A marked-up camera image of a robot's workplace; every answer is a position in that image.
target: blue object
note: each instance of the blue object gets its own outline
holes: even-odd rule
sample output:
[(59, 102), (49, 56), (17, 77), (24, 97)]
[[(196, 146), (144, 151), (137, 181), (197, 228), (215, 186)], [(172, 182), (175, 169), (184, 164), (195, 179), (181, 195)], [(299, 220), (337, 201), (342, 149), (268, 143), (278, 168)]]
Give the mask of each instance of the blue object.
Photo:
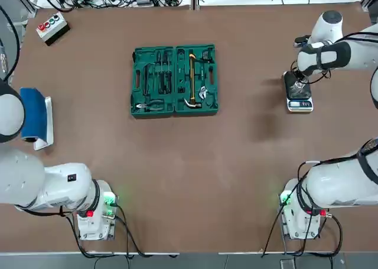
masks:
[(39, 90), (22, 87), (19, 91), (25, 107), (25, 122), (21, 130), (21, 138), (26, 142), (37, 139), (47, 141), (47, 111), (45, 97)]

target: digital scale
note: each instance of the digital scale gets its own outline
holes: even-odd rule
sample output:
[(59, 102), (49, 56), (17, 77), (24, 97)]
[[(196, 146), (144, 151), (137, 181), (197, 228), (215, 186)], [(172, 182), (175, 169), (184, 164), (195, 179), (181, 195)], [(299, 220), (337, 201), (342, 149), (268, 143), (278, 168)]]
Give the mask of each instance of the digital scale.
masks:
[(283, 74), (286, 90), (286, 104), (290, 112), (309, 113), (314, 110), (311, 88), (309, 84), (301, 83), (292, 72)]

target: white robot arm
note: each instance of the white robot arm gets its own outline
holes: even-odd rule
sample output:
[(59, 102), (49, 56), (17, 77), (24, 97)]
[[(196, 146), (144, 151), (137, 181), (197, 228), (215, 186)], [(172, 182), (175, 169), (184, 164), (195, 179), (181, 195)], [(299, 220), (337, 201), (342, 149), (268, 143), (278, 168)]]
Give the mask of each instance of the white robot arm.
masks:
[(64, 206), (78, 214), (81, 239), (113, 238), (116, 197), (106, 182), (92, 180), (84, 164), (45, 168), (37, 157), (4, 144), (20, 133), (25, 116), (19, 94), (0, 82), (0, 203), (28, 212)]
[(378, 108), (378, 24), (343, 37), (343, 18), (337, 11), (324, 12), (307, 44), (297, 57), (302, 77), (326, 70), (372, 70), (370, 94)]
[[(325, 12), (311, 36), (297, 38), (296, 44), (302, 47), (296, 61), (298, 70), (286, 72), (284, 79), (295, 77), (303, 88), (309, 86), (304, 84), (307, 77), (326, 70), (371, 69), (370, 94), (378, 108), (378, 25), (343, 37), (342, 21), (340, 13)], [(293, 239), (317, 236), (321, 209), (378, 205), (378, 139), (352, 155), (315, 163), (303, 180), (286, 184), (281, 202), (293, 189), (296, 191), (283, 207), (284, 232)]]

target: toolbox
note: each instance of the toolbox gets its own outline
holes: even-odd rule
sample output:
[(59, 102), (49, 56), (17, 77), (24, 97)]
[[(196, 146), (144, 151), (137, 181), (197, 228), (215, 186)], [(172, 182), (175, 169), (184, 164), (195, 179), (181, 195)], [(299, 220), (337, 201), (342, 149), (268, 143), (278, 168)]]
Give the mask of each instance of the toolbox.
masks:
[(131, 114), (135, 118), (216, 114), (215, 52), (213, 44), (136, 48)]

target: table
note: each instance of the table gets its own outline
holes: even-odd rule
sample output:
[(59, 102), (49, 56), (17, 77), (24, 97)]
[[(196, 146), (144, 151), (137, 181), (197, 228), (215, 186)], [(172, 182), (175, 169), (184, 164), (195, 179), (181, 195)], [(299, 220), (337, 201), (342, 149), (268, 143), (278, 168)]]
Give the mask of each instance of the table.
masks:
[[(286, 113), (281, 75), (325, 10), (339, 10), (344, 33), (370, 25), (358, 3), (153, 9), (80, 9), (65, 18), (63, 38), (47, 47), (27, 27), (14, 86), (53, 99), (53, 146), (34, 152), (46, 166), (82, 162), (120, 196), (131, 230), (146, 252), (256, 252), (263, 248), (285, 183), (304, 160), (358, 149), (377, 135), (372, 72), (333, 73), (313, 86), (314, 111)], [(214, 43), (219, 66), (216, 116), (135, 120), (129, 112), (132, 52), (140, 46)], [(1, 205), (1, 252), (77, 251), (65, 219), (38, 218)], [(378, 250), (376, 208), (333, 210), (344, 229), (343, 251)], [(328, 223), (308, 250), (331, 251)], [(113, 242), (87, 249), (125, 252)], [(289, 245), (297, 249), (298, 242)], [(269, 251), (283, 251), (273, 232)]]

